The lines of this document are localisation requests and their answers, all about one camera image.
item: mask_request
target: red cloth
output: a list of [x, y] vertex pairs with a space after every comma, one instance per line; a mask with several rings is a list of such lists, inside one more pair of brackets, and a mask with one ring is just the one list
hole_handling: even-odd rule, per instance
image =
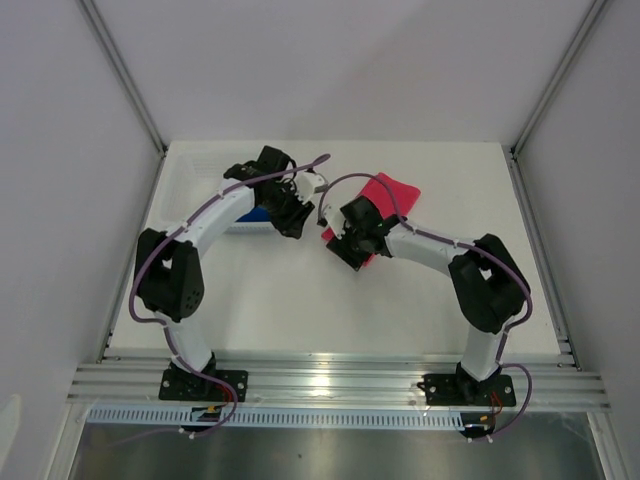
[[[418, 198], [420, 198], [420, 189], [405, 183], [400, 183], [384, 173], [378, 173], [376, 177], [391, 187], [391, 191], [398, 202], [400, 214], [402, 216], [406, 216], [416, 204]], [[389, 194], [380, 182], [370, 179], [356, 197], [359, 197], [360, 195], [364, 195], [373, 202], [380, 211], [382, 218], [387, 218], [395, 213], [391, 198], [389, 198]], [[330, 228], [322, 232], [322, 239], [326, 242], [331, 240], [333, 237], [333, 230]], [[373, 260], [373, 257], [374, 255], [371, 255], [371, 257], [369, 257], [365, 262], [364, 266], [369, 265], [371, 260]]]

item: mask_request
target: table surface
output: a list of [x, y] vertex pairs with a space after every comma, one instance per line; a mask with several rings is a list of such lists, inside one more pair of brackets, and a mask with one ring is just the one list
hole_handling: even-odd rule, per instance
[[[166, 227], [158, 224], [157, 213], [165, 201], [160, 198], [163, 185], [171, 181], [176, 162], [190, 155], [220, 158], [228, 154], [232, 164], [238, 158], [256, 158], [265, 144], [284, 150], [299, 165], [331, 153], [332, 158], [318, 168], [329, 180], [351, 172], [384, 172], [415, 185], [422, 195], [409, 218], [422, 226], [459, 237], [498, 235], [529, 281], [534, 301], [532, 318], [511, 333], [506, 351], [559, 353], [497, 143], [173, 142], [147, 227]], [[365, 183], [365, 179], [352, 179], [336, 186], [328, 203], [341, 206]], [[196, 313], [213, 350], [380, 355], [464, 351], [468, 324], [449, 278], [412, 262], [388, 258], [376, 258], [354, 272], [324, 247], [321, 232], [312, 217], [299, 241], [271, 233], [222, 235], [214, 243], [202, 260], [206, 293]], [[137, 309], [140, 314], [148, 313], [141, 301]], [[110, 346], [166, 347], [160, 327], [139, 325], [131, 319], [126, 297]]]

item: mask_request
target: black mounting plate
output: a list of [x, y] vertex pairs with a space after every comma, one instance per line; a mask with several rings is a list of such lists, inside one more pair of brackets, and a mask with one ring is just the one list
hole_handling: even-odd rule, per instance
[[[242, 403], [247, 394], [249, 372], [246, 370], [216, 370], [215, 361], [202, 373], [223, 380], [231, 385]], [[213, 382], [208, 382], [191, 373], [185, 372], [173, 363], [162, 374], [162, 383], [158, 393], [160, 400], [179, 402], [228, 402], [229, 396]]]
[[425, 393], [427, 405], [436, 407], [491, 407], [491, 392], [496, 392], [504, 407], [516, 406], [516, 395], [509, 375], [496, 376], [489, 388], [476, 395], [473, 404], [465, 400], [462, 391], [458, 388], [455, 373], [428, 373], [422, 378], [423, 381], [418, 383], [418, 388]]

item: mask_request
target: gray wall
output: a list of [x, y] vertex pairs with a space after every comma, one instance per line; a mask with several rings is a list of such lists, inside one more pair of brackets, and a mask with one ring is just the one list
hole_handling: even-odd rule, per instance
[[509, 144], [591, 0], [98, 0], [165, 138]]
[[156, 159], [74, 2], [4, 1], [0, 37], [0, 402], [24, 401], [0, 476], [30, 480], [95, 349]]
[[579, 358], [640, 475], [640, 3], [612, 3], [522, 166]]

